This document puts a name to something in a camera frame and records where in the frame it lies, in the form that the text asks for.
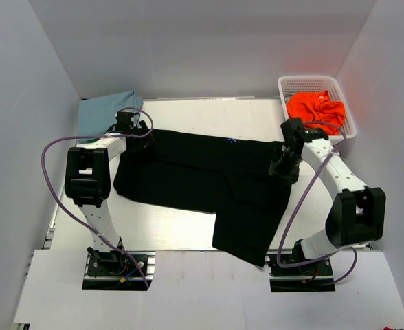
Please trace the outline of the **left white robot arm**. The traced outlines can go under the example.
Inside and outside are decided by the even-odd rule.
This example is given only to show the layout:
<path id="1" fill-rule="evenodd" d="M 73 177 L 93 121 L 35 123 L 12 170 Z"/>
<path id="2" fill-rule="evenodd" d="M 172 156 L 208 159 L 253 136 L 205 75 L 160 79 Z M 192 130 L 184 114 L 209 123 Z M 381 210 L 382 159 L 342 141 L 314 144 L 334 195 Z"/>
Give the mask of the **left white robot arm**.
<path id="1" fill-rule="evenodd" d="M 121 274 L 127 257 L 115 230 L 107 199 L 111 194 L 110 161 L 123 153 L 134 154 L 155 142 L 152 130 L 140 119 L 140 110 L 126 107 L 116 114 L 116 123 L 101 138 L 72 147 L 67 153 L 65 195 L 79 207 L 93 237 L 91 252 L 107 253 L 104 266 Z"/>

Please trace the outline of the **black t-shirt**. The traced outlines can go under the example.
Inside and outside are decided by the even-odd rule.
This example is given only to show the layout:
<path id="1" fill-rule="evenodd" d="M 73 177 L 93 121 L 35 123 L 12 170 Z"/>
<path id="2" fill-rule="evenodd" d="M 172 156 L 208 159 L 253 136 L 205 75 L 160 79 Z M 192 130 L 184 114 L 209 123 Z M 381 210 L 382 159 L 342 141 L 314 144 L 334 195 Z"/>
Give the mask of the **black t-shirt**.
<path id="1" fill-rule="evenodd" d="M 271 176 L 281 142 L 153 131 L 154 143 L 120 157 L 113 187 L 131 201 L 216 216 L 212 246 L 262 267 L 291 184 Z"/>

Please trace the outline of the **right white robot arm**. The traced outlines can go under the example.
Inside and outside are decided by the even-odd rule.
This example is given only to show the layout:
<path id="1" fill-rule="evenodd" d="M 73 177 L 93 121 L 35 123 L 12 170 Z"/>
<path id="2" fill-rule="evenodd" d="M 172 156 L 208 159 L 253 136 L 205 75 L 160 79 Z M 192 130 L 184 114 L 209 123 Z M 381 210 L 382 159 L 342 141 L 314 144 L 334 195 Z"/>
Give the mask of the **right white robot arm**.
<path id="1" fill-rule="evenodd" d="M 383 236 L 386 196 L 360 180 L 340 157 L 337 147 L 322 129 L 309 129 L 299 118 L 281 124 L 284 142 L 273 152 L 269 175 L 287 184 L 298 180 L 299 167 L 306 162 L 333 200 L 324 228 L 297 241 L 292 256 L 280 267 L 293 267 L 301 274 L 317 262 L 345 248 L 378 241 Z"/>

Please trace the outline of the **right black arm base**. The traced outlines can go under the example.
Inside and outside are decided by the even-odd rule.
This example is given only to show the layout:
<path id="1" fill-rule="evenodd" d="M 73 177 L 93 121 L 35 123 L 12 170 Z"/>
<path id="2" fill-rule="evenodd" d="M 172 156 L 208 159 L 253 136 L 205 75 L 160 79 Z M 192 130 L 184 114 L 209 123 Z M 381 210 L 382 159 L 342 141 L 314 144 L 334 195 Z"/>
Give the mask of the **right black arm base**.
<path id="1" fill-rule="evenodd" d="M 269 268 L 271 293 L 333 292 L 333 269 L 329 259 L 300 267 L 282 268 L 277 264 L 276 251 L 268 252 L 265 265 Z"/>

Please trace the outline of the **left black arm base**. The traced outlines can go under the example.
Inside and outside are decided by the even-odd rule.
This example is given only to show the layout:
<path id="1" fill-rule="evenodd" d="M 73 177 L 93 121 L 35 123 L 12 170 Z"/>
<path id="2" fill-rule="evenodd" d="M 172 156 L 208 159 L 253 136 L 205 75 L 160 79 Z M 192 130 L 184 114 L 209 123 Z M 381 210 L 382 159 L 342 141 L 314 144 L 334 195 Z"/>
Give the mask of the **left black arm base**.
<path id="1" fill-rule="evenodd" d="M 155 272 L 154 252 L 134 252 L 133 259 L 116 251 L 99 252 L 87 248 L 88 257 L 82 280 L 85 291 L 143 292 Z"/>

